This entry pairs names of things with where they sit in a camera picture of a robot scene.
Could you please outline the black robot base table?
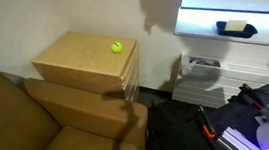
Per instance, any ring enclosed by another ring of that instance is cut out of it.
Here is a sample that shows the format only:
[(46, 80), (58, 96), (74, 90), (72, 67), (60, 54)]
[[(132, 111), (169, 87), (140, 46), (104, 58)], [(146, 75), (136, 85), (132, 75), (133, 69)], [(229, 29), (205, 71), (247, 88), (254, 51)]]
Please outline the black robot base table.
[[(220, 134), (229, 126), (238, 130), (251, 143), (258, 145), (257, 127), (259, 123), (256, 121), (256, 116), (260, 116), (260, 112), (255, 107), (251, 106), (238, 95), (232, 96), (227, 105), (217, 108), (213, 111), (206, 111), (208, 119), (216, 132), (214, 138), (208, 138), (208, 142), (214, 150), (227, 150), (217, 142)], [(264, 85), (260, 88), (255, 88), (252, 94), (249, 94), (254, 100), (257, 100), (264, 107), (269, 104), (269, 85)]]

